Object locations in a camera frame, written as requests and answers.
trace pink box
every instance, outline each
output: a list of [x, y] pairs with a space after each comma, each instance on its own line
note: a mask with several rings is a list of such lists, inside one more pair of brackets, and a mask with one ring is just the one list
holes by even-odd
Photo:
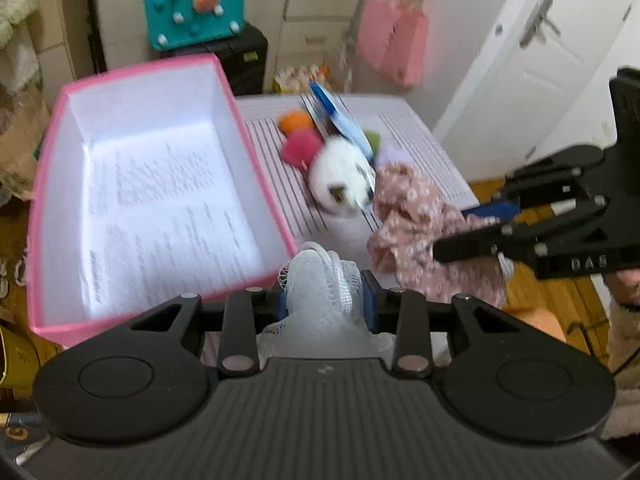
[[215, 56], [63, 88], [29, 219], [35, 333], [72, 346], [182, 292], [269, 286], [295, 252]]

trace white plush toy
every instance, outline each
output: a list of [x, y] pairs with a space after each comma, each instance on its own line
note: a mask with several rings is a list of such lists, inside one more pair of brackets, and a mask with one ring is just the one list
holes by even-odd
[[360, 149], [341, 136], [329, 138], [309, 168], [316, 201], [338, 215], [360, 212], [373, 200], [376, 176]]

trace person's hand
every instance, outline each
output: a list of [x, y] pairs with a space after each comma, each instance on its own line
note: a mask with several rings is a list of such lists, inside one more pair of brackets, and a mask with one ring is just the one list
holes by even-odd
[[640, 269], [620, 270], [603, 276], [611, 295], [618, 304], [640, 306]]

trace pink pom pom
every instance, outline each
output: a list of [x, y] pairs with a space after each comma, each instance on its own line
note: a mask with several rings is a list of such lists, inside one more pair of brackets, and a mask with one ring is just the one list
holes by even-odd
[[287, 164], [306, 171], [323, 146], [322, 137], [313, 128], [300, 128], [287, 137], [280, 156]]

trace teal handbag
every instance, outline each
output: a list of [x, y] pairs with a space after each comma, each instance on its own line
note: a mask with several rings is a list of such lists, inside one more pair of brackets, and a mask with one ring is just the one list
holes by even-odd
[[229, 38], [244, 31], [244, 0], [217, 0], [214, 9], [194, 9], [194, 0], [145, 0], [149, 42], [171, 50]]

